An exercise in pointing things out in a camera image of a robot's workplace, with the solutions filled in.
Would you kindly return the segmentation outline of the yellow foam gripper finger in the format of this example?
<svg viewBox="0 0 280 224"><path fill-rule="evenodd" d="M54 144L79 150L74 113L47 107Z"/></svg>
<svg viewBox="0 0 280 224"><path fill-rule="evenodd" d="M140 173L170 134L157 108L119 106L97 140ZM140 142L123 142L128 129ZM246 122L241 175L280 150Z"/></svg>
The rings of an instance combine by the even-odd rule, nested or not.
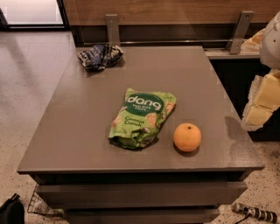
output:
<svg viewBox="0 0 280 224"><path fill-rule="evenodd" d="M257 75L250 86L241 126L256 131L280 108L280 71L271 69L264 76Z"/></svg>

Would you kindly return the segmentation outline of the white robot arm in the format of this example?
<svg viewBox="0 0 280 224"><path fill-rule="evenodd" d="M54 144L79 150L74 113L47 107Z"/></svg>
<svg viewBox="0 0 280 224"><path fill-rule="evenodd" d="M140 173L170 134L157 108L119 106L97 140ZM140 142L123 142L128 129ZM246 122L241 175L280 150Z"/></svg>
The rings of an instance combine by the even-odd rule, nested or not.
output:
<svg viewBox="0 0 280 224"><path fill-rule="evenodd" d="M249 42L259 42L260 61L270 69L253 79L242 113L241 126L256 131L280 108L280 11Z"/></svg>

